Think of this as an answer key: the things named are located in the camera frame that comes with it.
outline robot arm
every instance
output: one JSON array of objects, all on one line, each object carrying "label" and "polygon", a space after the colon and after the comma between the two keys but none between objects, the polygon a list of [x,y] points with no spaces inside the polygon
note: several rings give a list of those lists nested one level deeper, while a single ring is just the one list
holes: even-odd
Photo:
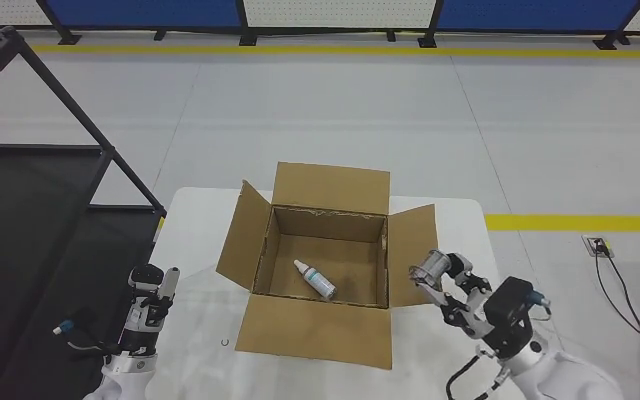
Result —
[{"label": "robot arm", "polygon": [[[409,278],[424,290],[427,298],[440,307],[444,322],[461,328],[471,339],[480,339],[493,353],[479,355],[456,373],[451,383],[482,355],[495,357],[502,369],[491,389],[477,399],[486,399],[507,378],[511,378],[528,400],[622,400],[622,392],[607,373],[596,366],[549,348],[529,318],[529,310],[539,305],[550,315],[550,302],[536,292],[530,282],[509,277],[493,292],[486,279],[475,276],[471,263],[459,254],[429,252],[418,266],[411,267]],[[449,275],[467,294],[465,303],[442,292],[441,278]],[[476,312],[484,311],[486,319]]]},{"label": "robot arm", "polygon": [[[147,264],[131,271],[129,286],[133,296],[120,340],[117,344],[96,343],[97,356],[105,358],[102,367],[104,378],[100,386],[85,396],[84,400],[146,399],[145,389],[155,374],[158,358],[156,342],[169,308],[173,305],[179,277],[180,271],[175,267],[163,273],[160,268]],[[79,324],[81,319],[88,318],[75,316],[63,321],[54,329],[54,334],[65,334],[74,327],[89,333],[87,326],[82,326],[86,324]],[[68,343],[83,352],[91,349]]]}]

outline white table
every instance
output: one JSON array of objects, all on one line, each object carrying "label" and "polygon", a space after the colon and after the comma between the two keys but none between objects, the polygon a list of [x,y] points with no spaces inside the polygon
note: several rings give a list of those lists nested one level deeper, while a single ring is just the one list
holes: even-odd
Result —
[{"label": "white table", "polygon": [[[391,371],[236,352],[249,295],[218,275],[215,267],[238,194],[234,189],[183,188],[173,198],[151,262],[165,270],[179,267],[181,280],[158,340],[149,399],[446,399],[447,380],[474,355],[479,342],[445,325],[434,306],[392,311]],[[271,192],[261,194],[271,199]],[[500,277],[476,201],[392,196],[390,209],[397,213],[434,203],[440,249],[465,255],[474,273],[488,278],[495,289]],[[448,280],[444,286],[463,296]],[[454,397],[475,398],[493,382],[498,369],[495,362],[481,359],[453,385]],[[508,381],[494,398],[523,396]]]}]

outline gray floor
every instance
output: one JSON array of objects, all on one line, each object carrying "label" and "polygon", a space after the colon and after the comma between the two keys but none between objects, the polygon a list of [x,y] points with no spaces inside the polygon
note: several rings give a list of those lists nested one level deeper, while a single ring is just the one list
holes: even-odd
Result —
[{"label": "gray floor", "polygon": [[[167,205],[183,186],[238,188],[247,179],[270,189],[282,160],[389,170],[392,194],[473,198],[486,213],[640,213],[640,60],[44,60]],[[92,143],[21,60],[0,74],[0,90],[0,142]],[[112,168],[94,200],[142,198]],[[491,240],[504,276],[529,279],[552,299],[553,322],[539,329],[638,399],[639,337],[601,294],[580,234],[492,232]],[[607,235],[637,298],[640,234]]]}]

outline white bottle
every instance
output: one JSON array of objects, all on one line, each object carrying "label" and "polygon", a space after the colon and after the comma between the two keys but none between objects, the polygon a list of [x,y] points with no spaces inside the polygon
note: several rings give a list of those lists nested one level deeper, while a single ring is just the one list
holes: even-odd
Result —
[{"label": "white bottle", "polygon": [[320,293],[320,296],[328,300],[336,293],[336,287],[333,286],[327,278],[322,276],[318,270],[298,260],[294,260],[293,263],[302,274],[304,280]]}]

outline cardboard box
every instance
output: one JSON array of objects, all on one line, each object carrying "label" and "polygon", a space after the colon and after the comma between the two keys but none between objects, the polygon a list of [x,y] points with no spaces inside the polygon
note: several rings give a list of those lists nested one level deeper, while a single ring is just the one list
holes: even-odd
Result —
[{"label": "cardboard box", "polygon": [[[391,310],[426,302],[409,266],[438,247],[433,205],[389,214],[390,174],[279,163],[273,202],[244,181],[217,271],[251,291],[236,350],[391,369]],[[294,259],[337,292],[330,302]]]}]

